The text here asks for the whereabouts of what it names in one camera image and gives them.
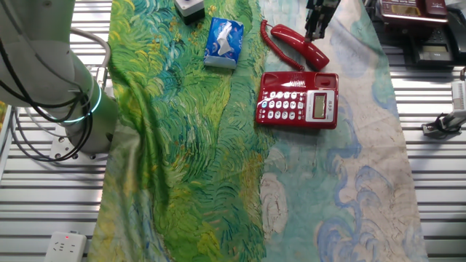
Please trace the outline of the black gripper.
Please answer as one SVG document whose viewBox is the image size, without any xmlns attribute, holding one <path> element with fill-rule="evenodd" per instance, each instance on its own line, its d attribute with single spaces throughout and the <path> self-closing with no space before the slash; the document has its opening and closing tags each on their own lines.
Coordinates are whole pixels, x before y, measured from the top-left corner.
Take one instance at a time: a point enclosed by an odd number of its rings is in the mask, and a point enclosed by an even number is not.
<svg viewBox="0 0 466 262">
<path fill-rule="evenodd" d="M 306 38 L 314 41 L 325 37 L 325 30 L 330 23 L 341 0 L 308 0 L 306 20 Z"/>
</svg>

